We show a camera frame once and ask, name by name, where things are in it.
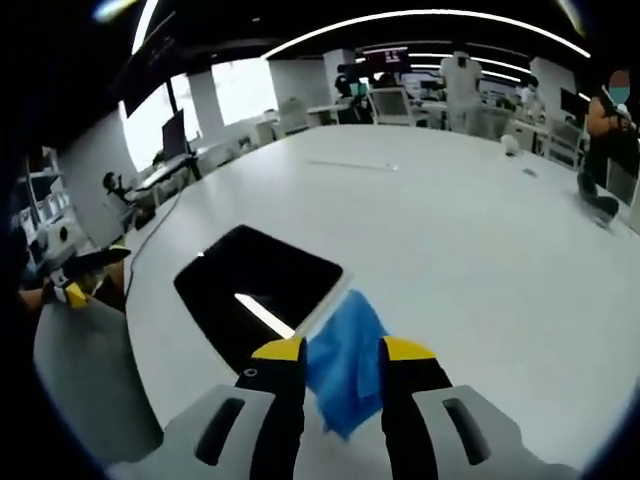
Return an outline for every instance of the office chair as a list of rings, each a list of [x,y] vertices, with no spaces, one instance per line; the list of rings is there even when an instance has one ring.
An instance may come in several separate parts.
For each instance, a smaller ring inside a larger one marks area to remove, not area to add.
[[[309,128],[307,109],[299,99],[291,97],[280,104],[278,110],[280,112],[279,128],[285,136],[294,135]]]
[[[633,178],[624,169],[611,159],[607,160],[607,190],[631,205],[638,180]]]
[[[533,137],[535,136],[533,130],[530,128],[523,128],[517,126],[512,121],[508,121],[504,130],[504,135],[511,135],[518,141],[520,149],[533,152]]]
[[[376,125],[416,126],[409,96],[403,87],[376,88],[368,93],[373,106],[373,123]]]
[[[46,304],[33,357],[53,404],[101,463],[136,461],[162,443],[124,314],[92,298],[79,309]]]
[[[547,119],[549,138],[545,142],[544,157],[572,170],[579,167],[579,148],[582,130],[555,118]]]

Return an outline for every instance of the blue cloth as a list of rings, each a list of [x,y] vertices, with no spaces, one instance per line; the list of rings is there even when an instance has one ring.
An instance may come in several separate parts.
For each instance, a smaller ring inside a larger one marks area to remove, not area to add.
[[[327,430],[343,439],[382,408],[378,343],[387,335],[364,295],[349,291],[307,347],[307,385]]]

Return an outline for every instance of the computer monitor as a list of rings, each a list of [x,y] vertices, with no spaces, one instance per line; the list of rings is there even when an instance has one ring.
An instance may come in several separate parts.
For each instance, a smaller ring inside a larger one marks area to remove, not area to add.
[[[184,111],[180,110],[162,127],[162,147],[164,159],[189,153],[189,144],[184,133]]]
[[[364,97],[367,94],[367,86],[364,83],[354,82],[349,84],[352,97]]]
[[[570,113],[577,120],[584,118],[589,110],[589,103],[580,98],[575,93],[571,93],[564,88],[560,89],[560,109]]]
[[[409,73],[409,55],[406,49],[386,49],[374,53],[365,53],[366,60],[359,64],[370,72]]]

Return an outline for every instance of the cable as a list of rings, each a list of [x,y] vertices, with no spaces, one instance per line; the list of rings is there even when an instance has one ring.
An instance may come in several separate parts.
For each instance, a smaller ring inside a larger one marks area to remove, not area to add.
[[[131,263],[129,264],[129,283],[127,284],[127,290],[124,293],[124,304],[125,304],[125,306],[127,304],[127,300],[129,299],[129,291],[131,290],[131,285],[133,285],[133,275],[134,275],[133,266],[136,263],[136,260],[138,259],[138,255],[140,255],[140,252],[142,252],[142,250],[144,249],[144,246],[147,244],[147,242],[153,236],[153,234],[156,233],[156,231],[164,223],[164,221],[167,219],[167,217],[169,215],[171,215],[171,212],[173,212],[173,209],[176,208],[176,205],[178,204],[178,201],[180,200],[180,197],[182,196],[182,192],[184,191],[185,188],[187,188],[187,182],[186,181],[184,182],[184,185],[182,186],[182,188],[180,188],[180,191],[178,192],[178,195],[176,195],[176,199],[173,202],[173,205],[171,205],[171,207],[169,208],[167,213],[165,213],[164,217],[162,217],[162,219],[158,222],[158,224],[155,227],[153,227],[153,230],[151,230],[151,233],[149,233],[149,235],[147,235],[147,238],[144,239],[144,241],[142,242],[142,245],[140,245],[140,248],[138,248],[136,253],[133,255],[133,258],[131,259]]]

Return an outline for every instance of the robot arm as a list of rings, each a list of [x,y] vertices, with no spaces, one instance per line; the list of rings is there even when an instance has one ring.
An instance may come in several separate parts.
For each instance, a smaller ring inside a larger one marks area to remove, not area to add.
[[[306,341],[257,350],[235,387],[219,385],[172,420],[162,446],[111,468],[123,480],[291,479],[304,428]],[[516,423],[469,386],[453,387],[420,345],[381,340],[382,429],[394,480],[568,480],[522,444]]]

